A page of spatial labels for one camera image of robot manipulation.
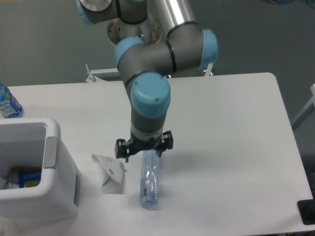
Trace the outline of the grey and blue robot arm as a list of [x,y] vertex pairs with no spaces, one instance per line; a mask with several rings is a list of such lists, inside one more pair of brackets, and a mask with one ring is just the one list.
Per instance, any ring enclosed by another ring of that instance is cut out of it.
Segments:
[[115,156],[128,159],[143,150],[158,155],[173,148],[173,137],[163,126],[171,101],[169,74],[203,68],[219,54],[210,29],[202,29],[187,0],[157,0],[166,40],[146,43],[128,36],[115,48],[114,57],[131,105],[130,139],[118,139]]

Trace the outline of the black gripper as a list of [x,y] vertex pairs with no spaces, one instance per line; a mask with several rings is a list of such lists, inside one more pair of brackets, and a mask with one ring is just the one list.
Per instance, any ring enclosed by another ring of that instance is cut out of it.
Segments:
[[168,149],[173,148],[173,136],[171,131],[166,131],[162,135],[155,138],[150,138],[143,141],[137,138],[131,133],[130,139],[117,139],[115,144],[115,156],[117,159],[125,159],[125,162],[129,162],[129,157],[144,150],[155,150],[158,157],[162,156],[162,153]]

